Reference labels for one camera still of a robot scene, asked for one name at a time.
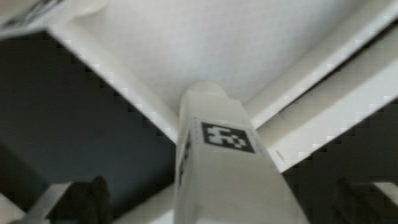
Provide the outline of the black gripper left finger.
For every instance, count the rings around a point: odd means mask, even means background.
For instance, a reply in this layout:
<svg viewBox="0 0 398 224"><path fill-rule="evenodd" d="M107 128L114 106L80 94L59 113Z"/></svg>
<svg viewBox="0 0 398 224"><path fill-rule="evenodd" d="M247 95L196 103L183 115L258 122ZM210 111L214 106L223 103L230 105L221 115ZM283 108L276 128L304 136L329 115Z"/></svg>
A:
<svg viewBox="0 0 398 224"><path fill-rule="evenodd" d="M103 177L52 184L13 224L112 224L111 192Z"/></svg>

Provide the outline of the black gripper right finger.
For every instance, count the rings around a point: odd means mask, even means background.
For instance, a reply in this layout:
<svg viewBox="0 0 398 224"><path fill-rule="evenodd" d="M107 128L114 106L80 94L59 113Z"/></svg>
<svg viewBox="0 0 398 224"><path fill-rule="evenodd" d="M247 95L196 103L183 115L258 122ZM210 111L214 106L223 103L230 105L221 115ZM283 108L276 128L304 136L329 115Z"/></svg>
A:
<svg viewBox="0 0 398 224"><path fill-rule="evenodd" d="M393 182L340 180L333 224L398 224L398 185Z"/></svg>

